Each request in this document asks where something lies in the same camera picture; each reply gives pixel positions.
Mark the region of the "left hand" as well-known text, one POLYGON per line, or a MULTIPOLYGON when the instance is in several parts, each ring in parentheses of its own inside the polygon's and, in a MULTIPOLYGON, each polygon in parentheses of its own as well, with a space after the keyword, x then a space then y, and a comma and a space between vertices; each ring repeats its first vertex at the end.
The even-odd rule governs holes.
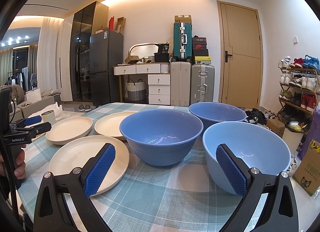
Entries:
MULTIPOLYGON (((17 168, 15 169, 14 174, 17 179, 24 179, 26 175, 25 162, 24 162, 25 151, 23 150, 23 148, 26 148, 26 146, 25 145, 22 146, 20 153, 16 158, 17 168)), ((0 156, 0 175, 5 176, 4 160, 2 156, 0 156)))

